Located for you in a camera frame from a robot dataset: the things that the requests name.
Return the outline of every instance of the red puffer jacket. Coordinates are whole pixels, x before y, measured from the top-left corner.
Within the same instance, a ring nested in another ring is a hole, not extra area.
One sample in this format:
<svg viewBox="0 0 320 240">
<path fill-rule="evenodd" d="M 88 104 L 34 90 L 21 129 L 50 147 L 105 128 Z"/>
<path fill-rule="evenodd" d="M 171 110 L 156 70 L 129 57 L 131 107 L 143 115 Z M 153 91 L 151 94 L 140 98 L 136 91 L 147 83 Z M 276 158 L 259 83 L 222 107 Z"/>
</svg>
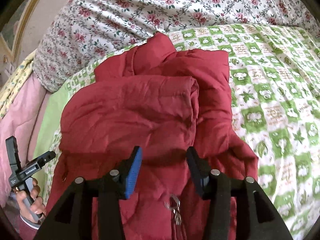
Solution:
<svg viewBox="0 0 320 240">
<path fill-rule="evenodd" d="M 193 145 L 229 177 L 257 178 L 257 157 L 231 126 L 228 53 L 176 52 L 170 39 L 157 33 L 94 72 L 96 83 L 77 92 L 62 113 L 62 154 L 47 210 L 76 177 L 103 176 L 139 145 L 143 162 L 135 192 L 120 201 L 126 239 L 201 240 L 209 202 L 195 192 L 186 149 Z M 170 194 L 181 201 L 185 231 L 164 206 Z M 93 239 L 98 239 L 96 212 L 95 203 Z M 231 200 L 230 239 L 235 215 Z"/>
</svg>

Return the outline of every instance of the metal screw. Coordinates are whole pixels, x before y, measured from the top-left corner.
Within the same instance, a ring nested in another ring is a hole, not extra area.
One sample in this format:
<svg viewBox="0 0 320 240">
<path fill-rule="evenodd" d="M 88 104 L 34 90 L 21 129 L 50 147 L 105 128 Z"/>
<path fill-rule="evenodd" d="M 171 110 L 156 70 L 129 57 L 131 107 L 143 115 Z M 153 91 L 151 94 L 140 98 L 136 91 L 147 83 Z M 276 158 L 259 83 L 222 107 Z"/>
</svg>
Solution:
<svg viewBox="0 0 320 240">
<path fill-rule="evenodd" d="M 84 181 L 84 179 L 81 178 L 81 177 L 78 177 L 78 178 L 75 179 L 75 183 L 76 184 L 81 184 L 83 181 Z"/>
<path fill-rule="evenodd" d="M 249 183 L 253 183 L 254 182 L 254 178 L 253 177 L 246 177 L 245 180 Z"/>
<path fill-rule="evenodd" d="M 218 176 L 220 174 L 220 171 L 216 170 L 216 169 L 213 169 L 213 170 L 211 170 L 211 174 L 215 175 L 215 176 Z"/>
<path fill-rule="evenodd" d="M 111 176 L 117 176 L 119 174 L 119 171 L 118 170 L 112 170 L 110 171 L 110 175 Z"/>
</svg>

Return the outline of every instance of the yellow floral fabric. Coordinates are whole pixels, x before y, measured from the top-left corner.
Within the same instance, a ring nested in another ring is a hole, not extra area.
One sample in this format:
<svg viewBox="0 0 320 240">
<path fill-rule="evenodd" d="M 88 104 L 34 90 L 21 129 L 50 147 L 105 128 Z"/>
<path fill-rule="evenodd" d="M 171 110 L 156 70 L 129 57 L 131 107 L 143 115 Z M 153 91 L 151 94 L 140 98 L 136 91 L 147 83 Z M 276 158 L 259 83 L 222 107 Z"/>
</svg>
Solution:
<svg viewBox="0 0 320 240">
<path fill-rule="evenodd" d="M 31 52 L 14 71 L 0 91 L 0 121 L 7 113 L 13 100 L 32 72 L 33 58 L 36 50 Z"/>
</svg>

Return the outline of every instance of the finger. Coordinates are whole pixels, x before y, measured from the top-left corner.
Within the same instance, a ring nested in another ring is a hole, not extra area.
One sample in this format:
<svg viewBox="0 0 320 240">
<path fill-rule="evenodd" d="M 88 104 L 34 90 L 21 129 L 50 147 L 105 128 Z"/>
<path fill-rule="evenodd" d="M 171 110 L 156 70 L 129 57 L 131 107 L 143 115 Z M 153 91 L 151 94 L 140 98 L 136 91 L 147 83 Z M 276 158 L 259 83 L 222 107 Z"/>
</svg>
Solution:
<svg viewBox="0 0 320 240">
<path fill-rule="evenodd" d="M 38 185 L 38 181 L 35 178 L 32 178 L 32 184 L 33 186 L 36 186 Z"/>
<path fill-rule="evenodd" d="M 37 210 L 35 210 L 35 214 L 45 214 L 45 205 L 41 205 L 40 207 L 37 208 Z"/>
<path fill-rule="evenodd" d="M 23 200 L 27 197 L 27 193 L 24 190 L 17 192 L 17 202 L 22 203 Z"/>
<path fill-rule="evenodd" d="M 41 207 L 43 205 L 43 198 L 42 197 L 38 197 L 36 198 L 36 200 L 34 201 L 34 203 L 30 206 L 30 210 L 32 212 L 36 212 L 38 210 L 41 210 Z"/>
<path fill-rule="evenodd" d="M 33 198 L 33 199 L 36 199 L 36 197 L 39 195 L 40 193 L 40 187 L 38 185 L 34 186 L 33 189 L 31 190 L 30 192 L 30 196 Z"/>
</svg>

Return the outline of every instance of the jacket sleeve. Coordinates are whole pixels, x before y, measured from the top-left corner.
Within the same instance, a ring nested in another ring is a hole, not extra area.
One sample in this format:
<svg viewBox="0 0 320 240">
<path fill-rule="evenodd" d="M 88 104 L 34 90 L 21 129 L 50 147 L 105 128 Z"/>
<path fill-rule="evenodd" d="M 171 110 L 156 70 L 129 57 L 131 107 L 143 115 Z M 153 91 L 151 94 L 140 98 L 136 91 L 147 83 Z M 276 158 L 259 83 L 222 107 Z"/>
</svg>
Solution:
<svg viewBox="0 0 320 240">
<path fill-rule="evenodd" d="M 35 237 L 37 230 L 28 226 L 21 218 L 18 219 L 20 237 L 23 240 L 32 240 Z"/>
</svg>

